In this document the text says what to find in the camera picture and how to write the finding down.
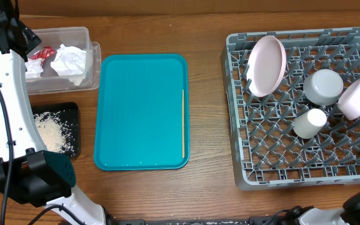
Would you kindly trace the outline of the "pale green cup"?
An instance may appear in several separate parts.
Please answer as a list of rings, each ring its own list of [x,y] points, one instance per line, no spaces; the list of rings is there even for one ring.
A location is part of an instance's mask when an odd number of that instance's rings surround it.
[[[321,109],[311,109],[297,117],[293,122],[293,131],[303,139],[313,138],[326,124],[327,117]]]

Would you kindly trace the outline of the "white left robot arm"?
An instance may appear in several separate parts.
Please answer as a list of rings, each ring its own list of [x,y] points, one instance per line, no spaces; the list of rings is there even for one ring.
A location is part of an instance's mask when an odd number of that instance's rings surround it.
[[[112,224],[106,209],[77,187],[70,158],[48,151],[37,130],[25,61],[39,43],[14,11],[0,9],[0,193],[70,224]]]

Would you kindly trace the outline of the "pink bowl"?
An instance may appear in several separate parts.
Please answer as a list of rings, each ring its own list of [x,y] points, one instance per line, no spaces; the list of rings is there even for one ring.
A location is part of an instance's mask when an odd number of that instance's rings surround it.
[[[348,120],[354,120],[360,116],[360,79],[353,82],[343,92],[337,106]]]

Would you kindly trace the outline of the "pile of rice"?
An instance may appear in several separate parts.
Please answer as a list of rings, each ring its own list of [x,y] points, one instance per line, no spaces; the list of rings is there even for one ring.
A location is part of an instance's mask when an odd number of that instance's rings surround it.
[[[64,111],[42,112],[34,115],[37,130],[48,151],[69,153],[74,150],[72,123],[61,118]]]

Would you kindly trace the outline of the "pink plate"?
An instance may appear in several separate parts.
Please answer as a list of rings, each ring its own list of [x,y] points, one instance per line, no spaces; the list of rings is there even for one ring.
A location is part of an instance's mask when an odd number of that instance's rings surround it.
[[[259,98],[273,93],[284,77],[286,64],[283,44],[274,36],[262,37],[248,59],[246,77],[251,80],[250,92]]]

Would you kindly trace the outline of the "red wrapper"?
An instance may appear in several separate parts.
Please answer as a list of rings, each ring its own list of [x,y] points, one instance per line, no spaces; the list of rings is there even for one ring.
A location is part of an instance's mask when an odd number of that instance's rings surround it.
[[[34,53],[30,57],[30,59],[32,59],[32,60],[36,60],[36,59],[45,60],[45,59],[49,58],[50,56],[52,56],[55,53],[56,53],[56,51],[52,47],[46,46],[46,47],[43,47],[40,51]]]

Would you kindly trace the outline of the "white napkin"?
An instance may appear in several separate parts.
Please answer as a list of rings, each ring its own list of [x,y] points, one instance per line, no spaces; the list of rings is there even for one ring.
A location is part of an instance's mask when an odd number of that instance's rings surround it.
[[[61,44],[51,62],[51,68],[58,76],[67,76],[75,86],[79,86],[85,78],[86,58],[86,50]]]

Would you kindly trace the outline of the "grey bowl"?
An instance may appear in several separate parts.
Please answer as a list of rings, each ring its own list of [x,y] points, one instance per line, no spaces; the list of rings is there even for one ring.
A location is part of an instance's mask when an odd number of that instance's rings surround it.
[[[339,99],[343,88],[341,76],[330,69],[316,71],[309,75],[303,83],[307,99],[314,104],[323,106],[334,104]]]

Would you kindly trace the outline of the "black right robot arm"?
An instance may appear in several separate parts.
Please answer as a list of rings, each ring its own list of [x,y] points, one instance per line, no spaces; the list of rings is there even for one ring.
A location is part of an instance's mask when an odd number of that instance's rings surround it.
[[[266,224],[360,224],[360,192],[350,197],[341,209],[295,206],[278,211]]]

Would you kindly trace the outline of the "wooden chopstick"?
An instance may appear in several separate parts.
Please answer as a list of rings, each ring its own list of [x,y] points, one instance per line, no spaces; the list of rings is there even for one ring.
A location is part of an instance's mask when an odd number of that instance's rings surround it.
[[[181,119],[182,119],[182,158],[185,158],[185,122],[184,122],[184,90],[182,90],[182,111],[181,111]]]

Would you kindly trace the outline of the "small white tissue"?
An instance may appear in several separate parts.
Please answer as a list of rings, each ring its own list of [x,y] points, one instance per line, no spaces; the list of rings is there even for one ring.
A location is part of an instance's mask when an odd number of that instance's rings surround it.
[[[41,73],[44,71],[43,67],[41,66],[42,59],[28,59],[27,62],[25,62],[26,66],[26,72],[25,77],[26,79],[31,78],[39,78],[41,76]]]

